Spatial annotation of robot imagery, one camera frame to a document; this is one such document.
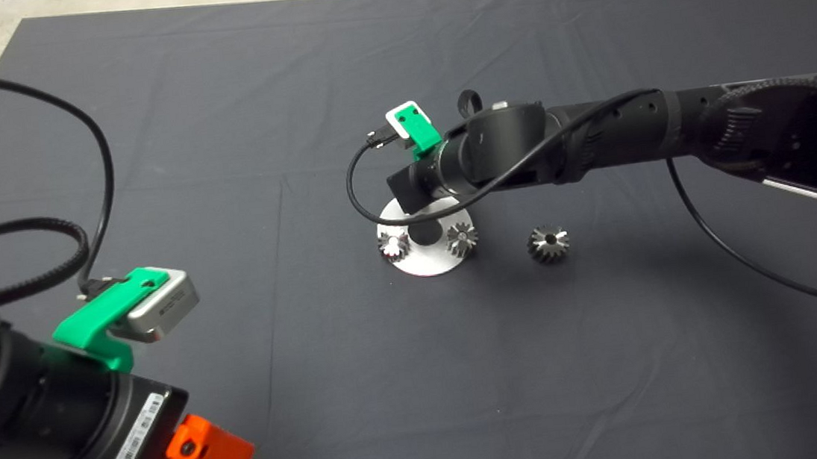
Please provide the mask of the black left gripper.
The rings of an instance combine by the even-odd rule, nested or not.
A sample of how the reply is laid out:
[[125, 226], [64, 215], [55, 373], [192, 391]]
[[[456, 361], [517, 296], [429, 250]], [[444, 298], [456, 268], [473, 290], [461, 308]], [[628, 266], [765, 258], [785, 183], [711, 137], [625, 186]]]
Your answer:
[[253, 443], [187, 414], [183, 388], [113, 372], [107, 410], [72, 459], [252, 459]]

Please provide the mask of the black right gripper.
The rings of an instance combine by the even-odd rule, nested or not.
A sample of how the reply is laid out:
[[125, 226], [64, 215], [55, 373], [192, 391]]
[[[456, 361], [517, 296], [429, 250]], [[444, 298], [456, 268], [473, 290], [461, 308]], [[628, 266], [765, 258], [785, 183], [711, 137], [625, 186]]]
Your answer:
[[404, 213], [416, 214], [438, 199], [464, 194], [459, 151], [443, 148], [386, 178], [386, 184]]

